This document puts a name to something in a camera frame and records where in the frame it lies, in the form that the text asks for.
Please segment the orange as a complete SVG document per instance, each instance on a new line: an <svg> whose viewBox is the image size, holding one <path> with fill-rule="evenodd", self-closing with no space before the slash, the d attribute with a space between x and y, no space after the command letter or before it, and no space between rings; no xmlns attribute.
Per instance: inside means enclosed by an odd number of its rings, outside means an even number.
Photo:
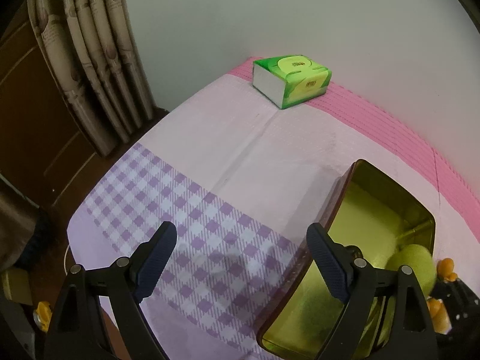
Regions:
<svg viewBox="0 0 480 360"><path fill-rule="evenodd" d="M458 275L454 272L454 261L452 258L444 258L438 262L437 274L438 277L447 282L454 282L457 280Z"/></svg>

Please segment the dark brown wooden cabinet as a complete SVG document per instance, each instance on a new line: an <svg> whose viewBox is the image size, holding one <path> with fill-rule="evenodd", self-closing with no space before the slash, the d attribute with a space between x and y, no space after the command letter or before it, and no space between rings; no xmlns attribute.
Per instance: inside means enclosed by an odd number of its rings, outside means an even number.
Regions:
<svg viewBox="0 0 480 360"><path fill-rule="evenodd" d="M74 211L114 162L99 155L57 88L22 4L1 37L1 175L37 205Z"/></svg>

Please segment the pink and purple checked tablecloth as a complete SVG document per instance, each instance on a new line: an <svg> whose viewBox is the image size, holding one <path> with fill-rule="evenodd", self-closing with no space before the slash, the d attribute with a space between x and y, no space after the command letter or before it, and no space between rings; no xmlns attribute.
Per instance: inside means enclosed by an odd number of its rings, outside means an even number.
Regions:
<svg viewBox="0 0 480 360"><path fill-rule="evenodd" d="M266 359L254 324L330 190L363 158L434 216L434 254L479 288L479 200L427 141L331 84L286 110L236 67L169 113L97 183L67 227L76 262L106 267L164 221L176 249L142 311L171 359Z"/></svg>

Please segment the green tissue pack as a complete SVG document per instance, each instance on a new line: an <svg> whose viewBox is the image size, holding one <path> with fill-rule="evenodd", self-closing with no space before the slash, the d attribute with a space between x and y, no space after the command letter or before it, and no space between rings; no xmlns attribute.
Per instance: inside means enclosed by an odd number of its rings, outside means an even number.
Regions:
<svg viewBox="0 0 480 360"><path fill-rule="evenodd" d="M253 62L252 85L284 110L326 93L332 72L304 55L285 55Z"/></svg>

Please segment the beige patterned curtain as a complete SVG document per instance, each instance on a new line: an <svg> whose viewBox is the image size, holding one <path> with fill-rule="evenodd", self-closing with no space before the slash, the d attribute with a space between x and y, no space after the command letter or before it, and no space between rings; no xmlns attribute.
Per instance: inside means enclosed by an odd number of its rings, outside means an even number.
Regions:
<svg viewBox="0 0 480 360"><path fill-rule="evenodd" d="M124 0L27 0L38 46L67 107L100 155L155 116Z"/></svg>

